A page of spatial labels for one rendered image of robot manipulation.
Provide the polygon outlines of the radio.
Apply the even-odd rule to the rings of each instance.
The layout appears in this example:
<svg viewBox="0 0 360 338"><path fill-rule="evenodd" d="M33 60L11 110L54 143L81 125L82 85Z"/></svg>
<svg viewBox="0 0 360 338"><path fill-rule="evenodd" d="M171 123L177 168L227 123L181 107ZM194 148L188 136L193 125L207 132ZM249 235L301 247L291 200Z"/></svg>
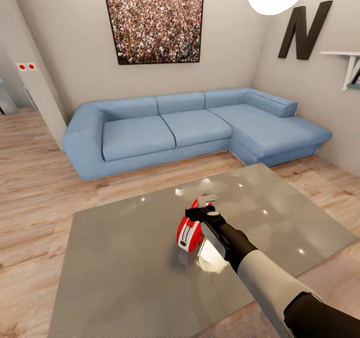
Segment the radio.
<svg viewBox="0 0 360 338"><path fill-rule="evenodd" d="M211 202L206 203L206 206L211 205ZM194 201L191 208L198 207L197 199ZM199 221L191 222L189 218L182 219L176 237L178 246L187 252L194 251L197 244L200 245L203 240L203 233L201 223Z"/></svg>

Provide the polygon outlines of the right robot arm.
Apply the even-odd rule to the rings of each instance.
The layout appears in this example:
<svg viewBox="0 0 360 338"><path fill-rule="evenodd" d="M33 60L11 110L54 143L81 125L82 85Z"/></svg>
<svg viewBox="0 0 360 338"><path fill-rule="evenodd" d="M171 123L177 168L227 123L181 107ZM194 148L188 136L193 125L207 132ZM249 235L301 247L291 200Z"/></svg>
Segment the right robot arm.
<svg viewBox="0 0 360 338"><path fill-rule="evenodd" d="M359 319L328 306L228 224L212 205L206 206L217 199L216 195L198 197L198 207L186 209L185 217L201 223L202 234L231 264L281 338L360 338Z"/></svg>

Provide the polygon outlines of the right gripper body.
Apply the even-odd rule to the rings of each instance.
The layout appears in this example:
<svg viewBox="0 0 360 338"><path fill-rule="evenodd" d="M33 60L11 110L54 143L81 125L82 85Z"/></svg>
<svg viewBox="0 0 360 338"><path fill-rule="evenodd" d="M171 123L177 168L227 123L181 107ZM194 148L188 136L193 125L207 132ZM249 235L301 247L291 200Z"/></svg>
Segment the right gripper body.
<svg viewBox="0 0 360 338"><path fill-rule="evenodd" d="M212 205L206 206L205 208L190 208L189 210L189 219L191 222L194 221L200 221L200 214L206 210L211 211L214 210L215 208Z"/></svg>

